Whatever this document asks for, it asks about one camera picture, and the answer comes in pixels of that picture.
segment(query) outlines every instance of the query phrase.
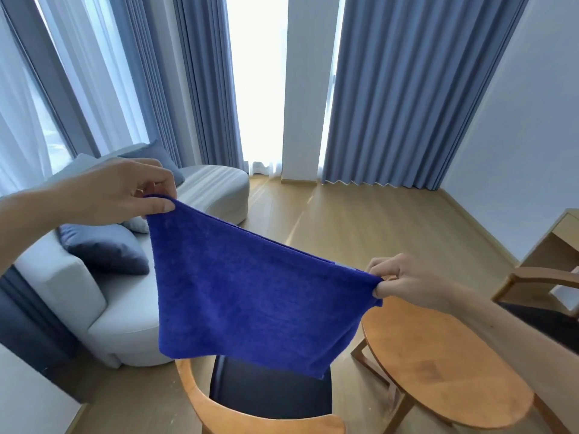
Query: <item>blue microfiber towel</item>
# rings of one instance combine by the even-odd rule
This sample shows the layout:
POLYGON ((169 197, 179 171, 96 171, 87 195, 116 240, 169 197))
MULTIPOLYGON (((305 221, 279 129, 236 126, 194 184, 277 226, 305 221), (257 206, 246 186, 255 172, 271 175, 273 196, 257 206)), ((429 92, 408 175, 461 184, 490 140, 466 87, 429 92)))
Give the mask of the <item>blue microfiber towel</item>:
POLYGON ((381 281, 173 200, 147 217, 159 291, 159 348, 226 355, 322 378, 381 300, 381 281))

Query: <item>wooden coffee table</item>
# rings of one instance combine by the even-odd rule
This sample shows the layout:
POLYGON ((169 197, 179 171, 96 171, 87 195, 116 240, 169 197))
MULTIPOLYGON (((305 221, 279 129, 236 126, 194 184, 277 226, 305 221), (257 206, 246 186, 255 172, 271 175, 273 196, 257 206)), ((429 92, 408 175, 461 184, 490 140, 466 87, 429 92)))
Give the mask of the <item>wooden coffee table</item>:
POLYGON ((396 297, 362 318, 364 340, 352 356, 388 387, 393 433, 414 405, 447 424, 501 429, 522 419, 533 392, 456 318, 396 297), (369 347, 379 367, 362 354, 369 347))

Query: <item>chair with black cushion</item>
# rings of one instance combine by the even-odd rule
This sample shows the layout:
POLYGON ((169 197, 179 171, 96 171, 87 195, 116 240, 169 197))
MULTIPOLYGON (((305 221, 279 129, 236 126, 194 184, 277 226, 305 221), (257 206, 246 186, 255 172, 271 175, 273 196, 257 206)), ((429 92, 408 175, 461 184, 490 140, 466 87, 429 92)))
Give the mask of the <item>chair with black cushion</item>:
MULTIPOLYGON (((523 306, 501 301, 515 284, 545 283, 579 289, 579 275, 559 269, 518 267, 507 277, 503 286, 493 296, 493 301, 517 316, 529 326, 579 354, 579 322, 577 314, 566 315, 558 311, 523 306)), ((553 411, 535 395, 534 406, 541 413, 554 434, 571 434, 553 411)))
POLYGON ((266 369, 230 357, 216 357, 209 397, 191 371, 190 359, 176 361, 181 382, 203 425, 203 434, 344 434, 332 413, 332 376, 314 379, 266 369))

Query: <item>wooden baseboard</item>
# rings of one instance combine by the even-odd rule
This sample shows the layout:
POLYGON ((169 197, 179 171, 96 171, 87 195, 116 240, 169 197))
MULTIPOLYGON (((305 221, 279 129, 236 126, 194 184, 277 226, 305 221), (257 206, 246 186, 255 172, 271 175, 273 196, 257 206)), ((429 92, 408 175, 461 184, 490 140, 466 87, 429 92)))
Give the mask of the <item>wooden baseboard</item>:
POLYGON ((450 204, 453 208, 459 212, 459 214, 467 220, 467 222, 473 226, 490 244, 496 248, 496 250, 501 253, 501 255, 509 261, 513 266, 518 266, 518 259, 511 254, 511 252, 506 249, 503 244, 501 244, 495 236, 488 232, 488 230, 483 227, 479 221, 477 221, 470 213, 468 213, 463 206, 461 206, 456 199, 454 199, 446 190, 438 189, 438 193, 450 204))
POLYGON ((87 403, 81 404, 81 407, 78 408, 78 411, 76 412, 76 416, 74 416, 74 419, 72 419, 71 424, 68 426, 68 429, 64 434, 72 434, 72 432, 76 428, 78 421, 81 419, 84 411, 86 410, 86 408, 88 406, 89 406, 89 404, 87 404, 87 403))
POLYGON ((281 184, 307 184, 310 186, 315 186, 318 182, 317 181, 310 181, 307 179, 287 179, 282 178, 281 184))

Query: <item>sofa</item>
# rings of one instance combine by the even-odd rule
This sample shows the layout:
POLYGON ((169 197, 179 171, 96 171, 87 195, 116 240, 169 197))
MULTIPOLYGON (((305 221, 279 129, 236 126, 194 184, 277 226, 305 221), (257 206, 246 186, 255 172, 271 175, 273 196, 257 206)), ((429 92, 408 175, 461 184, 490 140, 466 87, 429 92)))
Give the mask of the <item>sofa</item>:
MULTIPOLYGON (((103 157, 138 149, 134 145, 103 157)), ((239 169, 197 165, 180 169, 178 199, 233 224, 247 216, 249 178, 239 169)), ((159 352, 159 311, 148 234, 136 234, 149 259, 147 275, 95 274, 66 252, 56 231, 43 236, 15 262, 48 307, 99 360, 153 366, 169 362, 159 352)))

